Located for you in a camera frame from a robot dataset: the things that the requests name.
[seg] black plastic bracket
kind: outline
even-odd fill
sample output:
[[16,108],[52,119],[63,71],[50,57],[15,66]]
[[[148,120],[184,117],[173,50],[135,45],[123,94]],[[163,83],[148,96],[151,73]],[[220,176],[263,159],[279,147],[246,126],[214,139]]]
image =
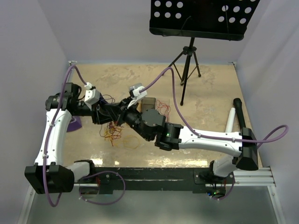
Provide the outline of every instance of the black plastic bracket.
[[[242,128],[242,139],[256,140],[250,128]],[[240,147],[241,155],[236,160],[236,167],[242,170],[258,170],[256,143],[243,142]]]
[[[60,165],[46,166],[46,178],[49,193],[71,192],[74,187],[74,174]],[[38,194],[44,194],[43,167],[30,166],[25,168],[25,177]]]

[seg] purple object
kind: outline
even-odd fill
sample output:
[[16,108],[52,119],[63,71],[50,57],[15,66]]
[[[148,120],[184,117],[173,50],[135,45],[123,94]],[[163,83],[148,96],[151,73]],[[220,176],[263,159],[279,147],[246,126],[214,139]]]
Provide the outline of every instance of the purple object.
[[71,118],[71,121],[67,127],[67,131],[66,132],[73,132],[78,130],[79,128],[82,127],[82,123],[81,123],[81,119],[79,116],[74,116]]

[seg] tripod leg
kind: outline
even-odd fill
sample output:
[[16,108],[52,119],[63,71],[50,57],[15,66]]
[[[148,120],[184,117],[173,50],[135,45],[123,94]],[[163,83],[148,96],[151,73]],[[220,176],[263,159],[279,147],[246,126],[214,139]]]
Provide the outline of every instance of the tripod leg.
[[197,68],[197,72],[198,72],[198,77],[201,77],[201,73],[199,70],[198,60],[197,60],[195,51],[193,52],[193,55],[194,55],[194,60],[195,60],[195,64],[196,64],[196,68]]
[[182,52],[176,57],[176,59],[174,59],[173,62],[171,62],[170,65],[168,65],[168,67],[173,66],[174,63],[177,62],[177,60],[183,55],[183,53],[184,53],[184,51],[182,51]]
[[186,91],[186,85],[187,85],[187,79],[188,79],[190,60],[191,60],[191,56],[187,55],[186,63],[185,63],[185,67],[184,67],[184,73],[183,73],[183,78],[185,78],[185,80],[184,80],[182,100],[181,100],[181,103],[180,103],[181,106],[184,104],[184,97],[185,97],[185,91]]

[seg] beige floor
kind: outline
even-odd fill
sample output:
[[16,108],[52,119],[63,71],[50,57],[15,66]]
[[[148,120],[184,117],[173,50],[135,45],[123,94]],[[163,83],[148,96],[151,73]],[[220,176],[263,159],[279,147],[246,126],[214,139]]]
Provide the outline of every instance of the beige floor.
[[[78,65],[85,81],[91,82],[102,92],[110,94],[116,101],[128,97],[128,87],[141,82],[148,85],[167,65],[166,64],[83,64]],[[183,65],[178,65],[180,72]],[[202,77],[195,72],[187,83],[184,106],[179,106],[182,114],[196,129],[223,132],[228,113],[234,98],[242,93],[233,65],[201,65]],[[72,81],[81,84],[74,74]],[[176,75],[176,96],[178,104],[183,87]],[[148,90],[149,97],[169,101],[170,122],[183,124],[178,116],[171,91],[171,74],[167,72]],[[243,107],[245,121],[250,127],[248,114]],[[154,142],[146,142],[133,130],[124,127],[122,138],[114,142],[105,141],[99,135],[100,126],[94,125],[91,118],[82,118],[83,127],[67,133],[64,147],[64,165],[76,160],[92,159],[96,166],[105,167],[206,167],[212,160],[223,156],[221,153],[206,150],[161,150]],[[233,131],[239,127],[235,118]]]

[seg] black handle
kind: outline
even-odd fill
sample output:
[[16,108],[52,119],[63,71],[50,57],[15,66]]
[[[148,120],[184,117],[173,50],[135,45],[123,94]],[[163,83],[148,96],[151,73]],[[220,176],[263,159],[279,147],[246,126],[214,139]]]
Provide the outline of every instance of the black handle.
[[235,107],[235,112],[237,114],[240,128],[242,129],[242,128],[246,127],[246,125],[245,125],[245,119],[244,119],[244,114],[243,114],[243,110],[242,110],[242,101],[240,98],[234,99],[234,107]]

